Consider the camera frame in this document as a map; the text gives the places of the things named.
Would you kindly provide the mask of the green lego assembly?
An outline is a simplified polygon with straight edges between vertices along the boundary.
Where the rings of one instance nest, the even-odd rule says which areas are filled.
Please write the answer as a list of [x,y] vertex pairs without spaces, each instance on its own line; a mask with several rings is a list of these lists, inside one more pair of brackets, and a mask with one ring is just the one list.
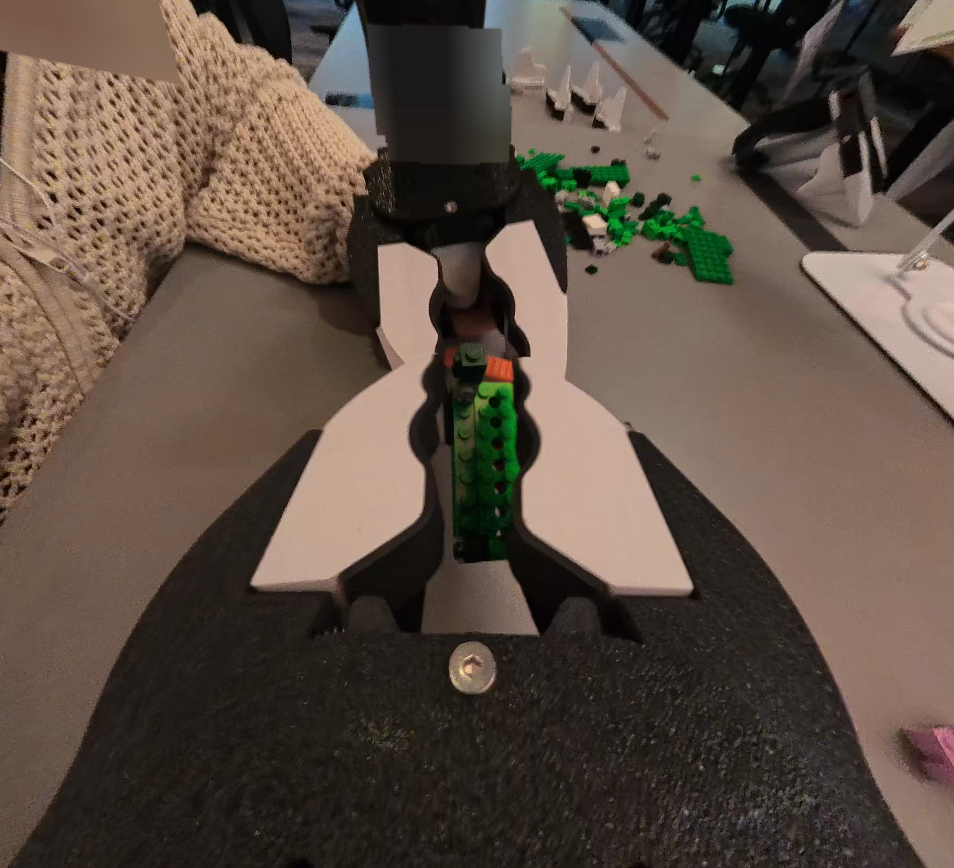
[[520,472],[512,381],[484,381],[451,405],[454,557],[463,564],[507,560],[513,490]]

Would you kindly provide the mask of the wooden stick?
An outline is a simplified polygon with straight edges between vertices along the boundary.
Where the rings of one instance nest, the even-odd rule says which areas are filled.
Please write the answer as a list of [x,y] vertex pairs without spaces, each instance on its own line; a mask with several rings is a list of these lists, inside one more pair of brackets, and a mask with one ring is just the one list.
[[634,79],[632,75],[614,58],[614,56],[606,50],[601,41],[590,37],[590,34],[586,33],[583,30],[583,27],[580,26],[582,20],[580,18],[572,15],[565,6],[560,7],[560,12],[566,17],[566,19],[571,23],[571,25],[587,40],[588,44],[592,50],[602,59],[606,65],[608,65],[617,77],[621,80],[623,85],[625,85],[635,97],[643,104],[643,106],[651,112],[655,118],[663,123],[670,121],[670,115],[662,109],[659,104],[650,96],[650,94],[641,87],[638,82]]

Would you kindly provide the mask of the person's torso in knit sweater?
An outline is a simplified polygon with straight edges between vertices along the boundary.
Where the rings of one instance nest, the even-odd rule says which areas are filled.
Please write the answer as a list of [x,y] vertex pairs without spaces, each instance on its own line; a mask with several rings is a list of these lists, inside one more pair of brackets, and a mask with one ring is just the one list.
[[164,83],[2,61],[2,520],[184,243]]

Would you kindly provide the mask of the black and white device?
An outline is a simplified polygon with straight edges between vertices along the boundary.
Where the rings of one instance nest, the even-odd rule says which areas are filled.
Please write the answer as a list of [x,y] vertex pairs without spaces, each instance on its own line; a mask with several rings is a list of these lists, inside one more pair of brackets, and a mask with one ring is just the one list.
[[744,170],[807,170],[795,198],[850,227],[864,225],[888,174],[872,75],[863,68],[826,96],[771,111],[735,137],[731,155]]

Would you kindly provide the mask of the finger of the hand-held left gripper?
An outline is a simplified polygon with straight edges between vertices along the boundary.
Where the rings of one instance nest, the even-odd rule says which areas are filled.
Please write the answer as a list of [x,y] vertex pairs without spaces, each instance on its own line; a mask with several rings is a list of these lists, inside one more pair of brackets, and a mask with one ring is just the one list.
[[512,321],[526,339],[528,358],[543,375],[564,381],[567,299],[531,220],[509,223],[486,245],[489,271],[506,290]]
[[443,343],[441,268],[433,254],[395,242],[377,249],[379,324],[376,336],[389,369],[430,359]]

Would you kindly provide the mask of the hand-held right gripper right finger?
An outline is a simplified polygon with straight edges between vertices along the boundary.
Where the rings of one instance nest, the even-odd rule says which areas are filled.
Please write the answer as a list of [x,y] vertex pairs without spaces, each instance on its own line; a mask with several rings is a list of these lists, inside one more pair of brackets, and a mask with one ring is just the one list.
[[519,361],[515,379],[520,472],[508,565],[539,633],[570,600],[589,602],[596,626],[616,631],[631,600],[691,598],[636,433],[542,361]]

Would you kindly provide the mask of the white paper board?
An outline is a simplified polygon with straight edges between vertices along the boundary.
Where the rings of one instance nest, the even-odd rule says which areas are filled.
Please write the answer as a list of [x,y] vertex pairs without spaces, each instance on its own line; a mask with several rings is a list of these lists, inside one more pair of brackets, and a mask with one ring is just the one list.
[[917,0],[903,18],[893,56],[920,51],[952,52],[953,0]]

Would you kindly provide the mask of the large green lego plate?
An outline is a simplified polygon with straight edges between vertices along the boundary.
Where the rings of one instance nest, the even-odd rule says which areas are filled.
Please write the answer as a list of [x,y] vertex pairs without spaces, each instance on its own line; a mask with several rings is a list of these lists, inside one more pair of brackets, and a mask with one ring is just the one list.
[[685,231],[684,249],[696,281],[729,286],[734,284],[730,267],[733,244],[727,237],[690,227]]

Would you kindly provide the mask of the orange brick separator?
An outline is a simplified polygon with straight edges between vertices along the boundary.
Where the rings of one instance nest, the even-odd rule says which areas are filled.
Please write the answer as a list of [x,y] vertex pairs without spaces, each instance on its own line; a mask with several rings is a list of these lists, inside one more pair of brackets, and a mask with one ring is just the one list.
[[[447,368],[451,368],[454,362],[458,348],[451,347],[447,348],[444,355],[444,364]],[[499,358],[495,356],[488,356],[485,358],[485,367],[483,371],[483,377],[481,379],[484,383],[504,383],[504,384],[513,384],[514,382],[514,367],[513,362],[504,358]]]

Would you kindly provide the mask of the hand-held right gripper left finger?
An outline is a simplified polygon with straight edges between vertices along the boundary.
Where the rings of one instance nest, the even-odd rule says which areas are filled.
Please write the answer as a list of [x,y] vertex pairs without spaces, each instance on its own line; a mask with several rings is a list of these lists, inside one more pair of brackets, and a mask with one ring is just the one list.
[[433,467],[445,366],[400,365],[331,418],[257,564],[251,588],[316,592],[345,614],[387,605],[403,631],[423,629],[428,582],[445,556],[445,514]]

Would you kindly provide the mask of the pink lego piece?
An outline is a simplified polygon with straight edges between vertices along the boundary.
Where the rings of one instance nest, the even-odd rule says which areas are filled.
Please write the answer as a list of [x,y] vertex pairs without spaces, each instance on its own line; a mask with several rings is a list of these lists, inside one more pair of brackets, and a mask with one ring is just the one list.
[[932,782],[953,789],[953,726],[902,730],[917,767]]

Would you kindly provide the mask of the pile of green lego pieces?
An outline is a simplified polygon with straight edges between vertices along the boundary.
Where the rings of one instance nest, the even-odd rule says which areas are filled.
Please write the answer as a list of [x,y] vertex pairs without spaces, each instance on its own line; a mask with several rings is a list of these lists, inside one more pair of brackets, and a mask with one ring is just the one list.
[[677,209],[673,194],[634,186],[624,158],[574,165],[557,152],[531,148],[516,154],[516,164],[554,201],[566,245],[576,251],[608,256],[642,238],[657,243],[655,260],[687,266],[691,240],[714,233],[698,205]]

